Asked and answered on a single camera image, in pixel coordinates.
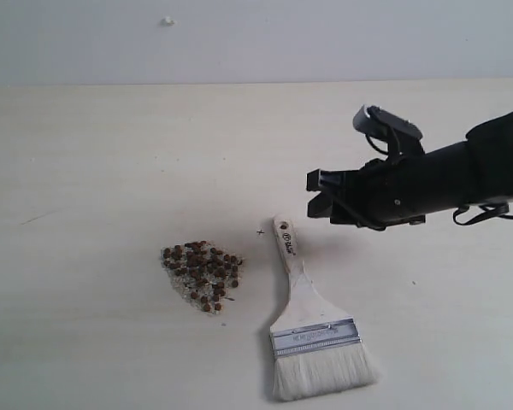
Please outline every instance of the table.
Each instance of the table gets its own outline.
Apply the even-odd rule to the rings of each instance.
[[[414,121],[432,150],[513,110],[513,79],[0,88],[0,410],[274,406],[279,212],[383,371],[285,408],[513,409],[513,222],[305,218],[307,172],[375,157],[351,127],[363,103]],[[246,258],[213,317],[159,259],[202,239]]]

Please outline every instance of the white wall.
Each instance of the white wall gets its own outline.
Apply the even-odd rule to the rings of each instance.
[[[0,0],[0,85],[504,76],[513,0]]]

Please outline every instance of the paintbrush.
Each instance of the paintbrush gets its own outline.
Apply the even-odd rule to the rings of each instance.
[[[289,302],[270,327],[274,397],[297,400],[375,382],[353,317],[319,295],[306,275],[292,222],[276,216],[274,233],[290,284]]]

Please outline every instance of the brush bristles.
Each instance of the brush bristles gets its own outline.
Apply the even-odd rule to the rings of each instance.
[[[361,343],[279,357],[274,396],[291,401],[372,384],[378,373]]]

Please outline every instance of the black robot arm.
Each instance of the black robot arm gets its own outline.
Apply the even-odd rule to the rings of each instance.
[[[359,170],[308,173],[307,190],[320,191],[308,203],[310,218],[376,231],[421,224],[427,214],[446,209],[456,209],[459,225],[513,220],[507,214],[513,201],[513,112],[476,126],[465,141],[429,153],[415,125],[381,108],[363,106],[353,125],[387,158]],[[386,143],[387,150],[373,139]],[[457,217],[474,205],[482,213],[460,222]]]

